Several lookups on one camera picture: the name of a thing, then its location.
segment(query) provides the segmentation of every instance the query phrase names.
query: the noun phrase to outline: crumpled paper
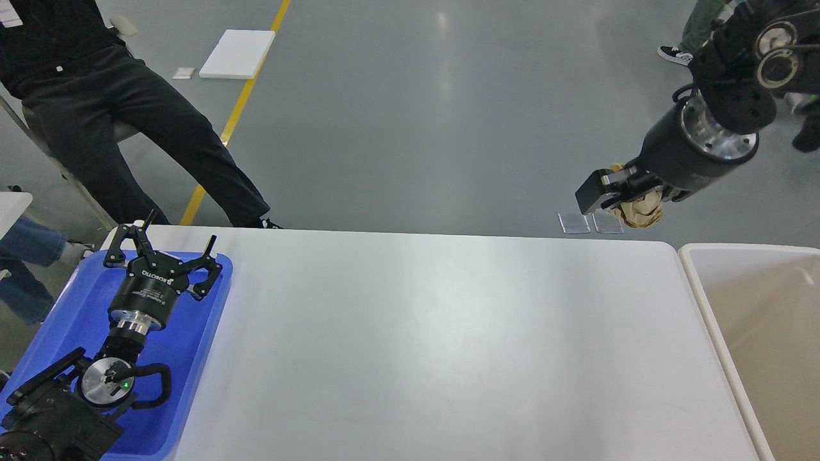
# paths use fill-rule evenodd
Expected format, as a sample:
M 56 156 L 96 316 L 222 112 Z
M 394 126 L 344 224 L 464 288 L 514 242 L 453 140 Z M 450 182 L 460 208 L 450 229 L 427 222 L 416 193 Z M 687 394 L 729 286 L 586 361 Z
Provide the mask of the crumpled paper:
M 611 166 L 613 171 L 620 171 L 623 165 Z M 630 203 L 621 203 L 612 213 L 621 218 L 629 227 L 645 229 L 661 220 L 663 217 L 663 203 L 661 192 L 655 190 L 646 194 L 642 199 Z

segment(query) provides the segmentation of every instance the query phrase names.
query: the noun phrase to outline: white card on floor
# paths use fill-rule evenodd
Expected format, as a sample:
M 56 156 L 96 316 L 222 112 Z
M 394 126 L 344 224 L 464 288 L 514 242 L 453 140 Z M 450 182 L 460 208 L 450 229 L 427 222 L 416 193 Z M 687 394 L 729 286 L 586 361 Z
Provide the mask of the white card on floor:
M 191 78 L 191 75 L 193 75 L 194 71 L 196 71 L 196 70 L 197 70 L 196 67 L 180 67 L 179 69 L 176 70 L 176 72 L 174 73 L 174 76 L 172 76 L 171 78 L 173 80 L 189 79 L 189 78 Z
M 3 27 L 23 25 L 23 21 L 17 15 L 17 10 L 8 0 L 0 0 L 0 22 L 2 22 Z
M 199 70 L 199 76 L 252 79 L 262 67 L 275 36 L 273 30 L 226 30 Z

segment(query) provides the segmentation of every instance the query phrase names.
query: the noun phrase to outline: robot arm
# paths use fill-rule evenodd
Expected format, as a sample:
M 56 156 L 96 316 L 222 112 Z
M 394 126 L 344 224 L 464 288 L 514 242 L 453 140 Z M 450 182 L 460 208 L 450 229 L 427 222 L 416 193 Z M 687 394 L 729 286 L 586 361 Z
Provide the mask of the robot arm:
M 772 93 L 820 93 L 818 33 L 813 1 L 738 6 L 695 54 L 694 83 L 675 93 L 675 106 L 646 135 L 638 157 L 621 171 L 593 171 L 578 189 L 581 212 L 614 209 L 654 191 L 679 202 L 751 160 L 758 132 L 777 113 Z
M 164 363 L 137 365 L 151 331 L 166 327 L 177 300 L 189 292 L 197 301 L 208 292 L 222 266 L 211 256 L 212 236 L 202 256 L 187 262 L 154 250 L 144 226 L 117 228 L 103 265 L 121 267 L 125 276 L 111 305 L 111 326 L 102 348 L 93 358 L 77 348 L 29 379 L 8 398 L 12 406 L 0 426 L 0 460 L 97 461 L 122 435 L 116 420 L 129 409 L 150 409 L 171 395 L 171 369 Z M 135 258 L 127 261 L 121 250 L 125 239 L 134 241 Z M 207 277 L 191 283 L 199 269 Z M 135 378 L 159 375 L 162 393 L 137 400 Z

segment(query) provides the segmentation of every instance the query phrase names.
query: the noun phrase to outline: epoxy floor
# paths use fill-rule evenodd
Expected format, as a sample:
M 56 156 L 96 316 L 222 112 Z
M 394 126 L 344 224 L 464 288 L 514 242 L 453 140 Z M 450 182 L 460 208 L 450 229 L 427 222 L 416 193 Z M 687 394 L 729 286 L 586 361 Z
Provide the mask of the epoxy floor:
M 100 0 L 140 29 L 132 51 L 170 78 L 225 29 L 269 29 L 280 0 Z M 291 229 L 820 246 L 820 153 L 800 119 L 763 130 L 757 157 L 649 230 L 562 233 L 557 213 L 594 170 L 640 151 L 690 82 L 655 54 L 695 1 L 296 0 L 229 143 Z M 221 133 L 244 82 L 173 80 Z M 67 234 L 102 238 L 90 212 L 5 114 L 0 181 Z M 179 219 L 195 183 L 144 137 L 122 150 Z M 196 225 L 227 226 L 206 199 Z

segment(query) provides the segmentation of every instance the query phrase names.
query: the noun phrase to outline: black shoe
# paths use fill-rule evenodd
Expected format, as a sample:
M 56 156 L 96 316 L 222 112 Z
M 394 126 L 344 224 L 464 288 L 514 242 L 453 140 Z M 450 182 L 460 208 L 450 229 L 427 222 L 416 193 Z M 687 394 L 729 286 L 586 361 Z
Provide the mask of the black shoe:
M 277 226 L 270 219 L 265 218 L 262 220 L 262 229 L 284 229 L 284 227 Z
M 681 51 L 678 47 L 658 47 L 658 56 L 681 66 L 688 66 L 694 57 L 692 53 Z

